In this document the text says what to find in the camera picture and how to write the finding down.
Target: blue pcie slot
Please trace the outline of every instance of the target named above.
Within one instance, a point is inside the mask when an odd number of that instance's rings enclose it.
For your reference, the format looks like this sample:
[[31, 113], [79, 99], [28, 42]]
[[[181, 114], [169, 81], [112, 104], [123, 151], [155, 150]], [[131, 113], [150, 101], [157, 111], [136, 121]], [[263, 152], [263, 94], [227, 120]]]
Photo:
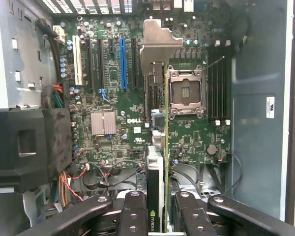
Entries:
[[127, 62], [126, 62], [126, 40], [119, 39], [120, 46], [120, 66], [121, 66], [121, 88], [127, 90]]

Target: white sticker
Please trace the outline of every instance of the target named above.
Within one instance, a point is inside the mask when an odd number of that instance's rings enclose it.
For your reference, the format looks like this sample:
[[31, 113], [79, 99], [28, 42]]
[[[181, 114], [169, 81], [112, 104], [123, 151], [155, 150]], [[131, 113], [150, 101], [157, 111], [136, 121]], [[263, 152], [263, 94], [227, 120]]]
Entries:
[[134, 134], [140, 134], [141, 133], [141, 127], [133, 127], [133, 133]]
[[275, 97], [266, 97], [266, 117], [274, 119]]

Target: cpu socket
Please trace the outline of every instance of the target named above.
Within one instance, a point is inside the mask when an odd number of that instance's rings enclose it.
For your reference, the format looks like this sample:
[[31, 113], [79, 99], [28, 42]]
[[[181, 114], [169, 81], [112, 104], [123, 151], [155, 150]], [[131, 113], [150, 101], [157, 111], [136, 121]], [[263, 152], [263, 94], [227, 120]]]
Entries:
[[169, 82], [169, 119], [178, 115], [196, 115], [203, 117], [205, 105], [205, 76], [202, 67], [195, 70], [174, 70], [168, 66]]

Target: blue connector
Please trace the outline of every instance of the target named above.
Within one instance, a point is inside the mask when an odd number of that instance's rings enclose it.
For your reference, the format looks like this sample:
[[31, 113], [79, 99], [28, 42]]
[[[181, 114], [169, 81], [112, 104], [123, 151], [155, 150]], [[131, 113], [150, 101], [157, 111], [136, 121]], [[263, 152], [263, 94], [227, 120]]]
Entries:
[[120, 46], [120, 66], [121, 66], [121, 88], [127, 90], [127, 62], [126, 62], [126, 40], [124, 38], [119, 39]]
[[98, 93], [99, 94], [102, 94], [102, 97], [103, 97], [103, 100], [106, 101], [106, 102], [109, 102], [109, 100], [106, 98], [106, 93], [107, 93], [107, 90], [104, 89], [104, 88], [100, 88], [98, 90]]

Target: motherboard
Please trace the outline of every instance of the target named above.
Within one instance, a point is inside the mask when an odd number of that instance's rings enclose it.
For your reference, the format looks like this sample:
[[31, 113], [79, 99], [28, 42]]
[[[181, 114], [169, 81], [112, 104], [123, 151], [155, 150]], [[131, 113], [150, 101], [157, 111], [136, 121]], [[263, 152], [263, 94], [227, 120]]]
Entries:
[[[68, 87], [63, 88], [64, 100], [71, 112], [78, 163], [144, 163], [146, 146], [164, 145], [166, 117], [173, 163], [227, 161], [224, 157], [231, 148], [227, 8], [207, 5], [198, 13], [179, 14], [166, 6], [156, 12], [146, 7], [136, 15], [58, 19], [65, 33], [60, 48], [61, 77]], [[154, 65], [154, 81], [141, 67], [146, 19], [160, 19], [162, 28], [183, 39], [168, 62]]]

